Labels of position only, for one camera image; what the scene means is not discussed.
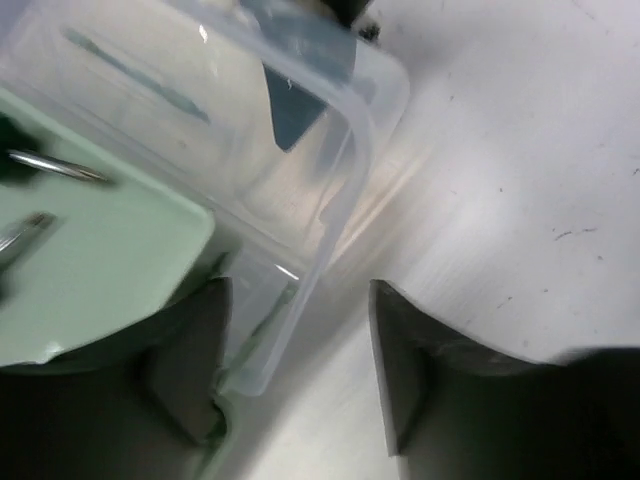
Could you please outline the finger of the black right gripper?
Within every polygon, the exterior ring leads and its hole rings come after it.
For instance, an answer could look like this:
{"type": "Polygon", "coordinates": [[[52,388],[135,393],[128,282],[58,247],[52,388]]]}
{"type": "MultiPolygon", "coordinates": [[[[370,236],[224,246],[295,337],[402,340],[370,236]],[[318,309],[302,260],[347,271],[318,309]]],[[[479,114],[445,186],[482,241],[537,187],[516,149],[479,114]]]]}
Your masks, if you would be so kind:
{"type": "Polygon", "coordinates": [[[242,1],[257,31],[283,56],[265,61],[273,136],[293,149],[327,109],[328,91],[353,75],[356,1],[242,1]]]}

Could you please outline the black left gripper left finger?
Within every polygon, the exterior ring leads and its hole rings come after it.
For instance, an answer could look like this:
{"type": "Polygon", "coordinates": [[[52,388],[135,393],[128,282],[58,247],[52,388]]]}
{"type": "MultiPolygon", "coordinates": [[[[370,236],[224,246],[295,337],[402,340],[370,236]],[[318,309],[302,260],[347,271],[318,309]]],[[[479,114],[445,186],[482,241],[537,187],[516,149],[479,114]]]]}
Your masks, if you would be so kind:
{"type": "Polygon", "coordinates": [[[43,365],[1,371],[5,479],[192,479],[228,434],[215,383],[232,285],[206,281],[43,365]]]}

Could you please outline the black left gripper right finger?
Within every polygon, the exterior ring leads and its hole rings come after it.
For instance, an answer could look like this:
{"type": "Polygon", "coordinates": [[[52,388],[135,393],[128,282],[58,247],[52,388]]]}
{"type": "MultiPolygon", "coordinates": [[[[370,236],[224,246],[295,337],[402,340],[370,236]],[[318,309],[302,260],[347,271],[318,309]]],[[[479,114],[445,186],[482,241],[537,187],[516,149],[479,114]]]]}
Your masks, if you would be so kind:
{"type": "Polygon", "coordinates": [[[639,351],[581,349],[558,364],[501,353],[369,286],[386,445],[405,479],[635,479],[639,351]]]}

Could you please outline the green cantilever toolbox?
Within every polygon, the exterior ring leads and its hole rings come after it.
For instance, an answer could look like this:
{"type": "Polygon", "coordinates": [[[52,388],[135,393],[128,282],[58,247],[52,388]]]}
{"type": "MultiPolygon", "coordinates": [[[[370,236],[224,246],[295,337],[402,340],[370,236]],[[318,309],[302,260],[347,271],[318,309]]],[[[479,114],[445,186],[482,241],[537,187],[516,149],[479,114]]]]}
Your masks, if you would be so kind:
{"type": "Polygon", "coordinates": [[[372,170],[405,92],[360,25],[351,80],[288,152],[274,141],[265,61],[283,56],[233,1],[5,1],[1,113],[42,151],[113,184],[1,178],[1,221],[58,217],[1,300],[1,371],[118,333],[208,280],[232,285],[215,383],[228,434],[197,463],[213,479],[243,394],[268,384],[372,170]]]}

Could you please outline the stubby green screwdriver orange cap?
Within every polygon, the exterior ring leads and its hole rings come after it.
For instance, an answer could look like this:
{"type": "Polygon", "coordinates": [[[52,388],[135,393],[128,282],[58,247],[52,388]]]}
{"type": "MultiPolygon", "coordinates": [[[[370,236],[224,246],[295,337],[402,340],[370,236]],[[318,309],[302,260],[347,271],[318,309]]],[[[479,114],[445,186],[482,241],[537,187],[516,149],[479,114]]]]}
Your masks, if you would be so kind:
{"type": "Polygon", "coordinates": [[[36,211],[1,227],[1,300],[11,295],[11,276],[51,236],[58,217],[36,211]]]}

